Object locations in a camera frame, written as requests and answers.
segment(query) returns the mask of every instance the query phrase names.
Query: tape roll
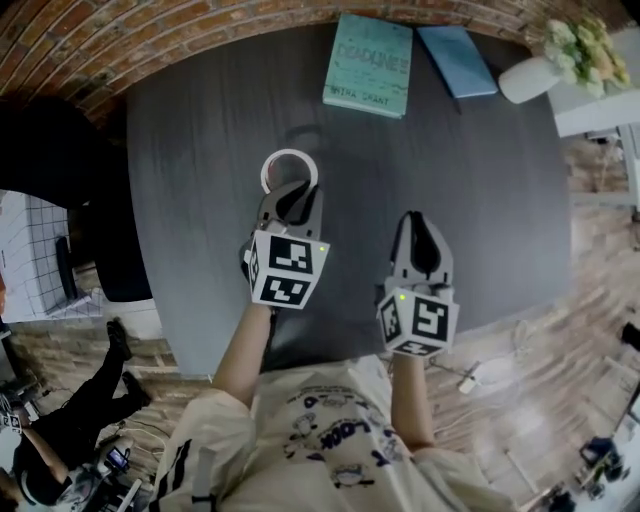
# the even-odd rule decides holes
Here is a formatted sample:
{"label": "tape roll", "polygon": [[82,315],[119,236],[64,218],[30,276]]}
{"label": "tape roll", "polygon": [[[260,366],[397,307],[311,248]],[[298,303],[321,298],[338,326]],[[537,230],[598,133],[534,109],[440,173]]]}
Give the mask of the tape roll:
{"label": "tape roll", "polygon": [[262,164],[262,170],[260,171],[260,183],[262,183],[262,190],[264,190],[265,194],[271,192],[268,183],[271,166],[278,158],[283,155],[297,156],[298,158],[300,158],[300,160],[307,164],[307,167],[309,168],[309,188],[313,188],[318,184],[318,167],[309,155],[302,151],[298,151],[297,149],[281,149],[280,151],[276,151],[275,153],[273,153],[264,161],[264,164]]}

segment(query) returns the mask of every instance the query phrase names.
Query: chair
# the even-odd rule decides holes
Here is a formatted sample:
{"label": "chair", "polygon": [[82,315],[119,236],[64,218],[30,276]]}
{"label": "chair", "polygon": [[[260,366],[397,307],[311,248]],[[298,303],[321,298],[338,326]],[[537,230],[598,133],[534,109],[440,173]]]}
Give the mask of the chair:
{"label": "chair", "polygon": [[[71,104],[39,98],[22,111],[0,110],[0,189],[77,210],[88,253],[112,302],[152,297],[133,215],[126,150],[116,148]],[[71,261],[60,244],[58,266],[73,294]]]}

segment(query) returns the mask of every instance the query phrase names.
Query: hand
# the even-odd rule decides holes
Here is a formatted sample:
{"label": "hand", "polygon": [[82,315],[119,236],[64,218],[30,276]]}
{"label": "hand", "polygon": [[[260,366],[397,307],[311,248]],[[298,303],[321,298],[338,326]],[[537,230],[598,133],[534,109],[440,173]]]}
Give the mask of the hand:
{"label": "hand", "polygon": [[20,426],[25,429],[31,427],[31,420],[29,419],[29,413],[24,407],[20,407],[13,411],[13,413],[20,419]]}

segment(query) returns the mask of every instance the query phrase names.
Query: book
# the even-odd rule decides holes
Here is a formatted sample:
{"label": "book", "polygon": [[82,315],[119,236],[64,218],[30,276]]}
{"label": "book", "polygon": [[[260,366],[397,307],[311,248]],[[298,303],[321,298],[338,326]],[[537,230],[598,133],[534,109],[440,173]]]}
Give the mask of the book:
{"label": "book", "polygon": [[418,34],[455,98],[498,92],[489,68],[463,27],[421,27]]}
{"label": "book", "polygon": [[410,28],[343,14],[322,101],[401,118],[407,110],[412,41]]}

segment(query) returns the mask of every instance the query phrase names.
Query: dark gray table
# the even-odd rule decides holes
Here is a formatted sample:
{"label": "dark gray table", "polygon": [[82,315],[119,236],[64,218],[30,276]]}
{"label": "dark gray table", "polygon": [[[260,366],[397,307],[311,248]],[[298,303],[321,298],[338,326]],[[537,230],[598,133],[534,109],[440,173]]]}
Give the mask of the dark gray table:
{"label": "dark gray table", "polygon": [[[316,160],[325,191],[322,280],[284,315],[273,365],[382,349],[374,283],[409,209],[455,261],[459,331],[554,299],[569,282],[566,171],[549,102],[454,101],[416,35],[402,120],[322,104],[335,25],[252,37],[171,66],[128,97],[138,235],[163,329],[185,374],[215,371],[248,288],[238,248],[273,151]],[[528,51],[473,35],[496,74]],[[278,351],[285,341],[302,338]]]}

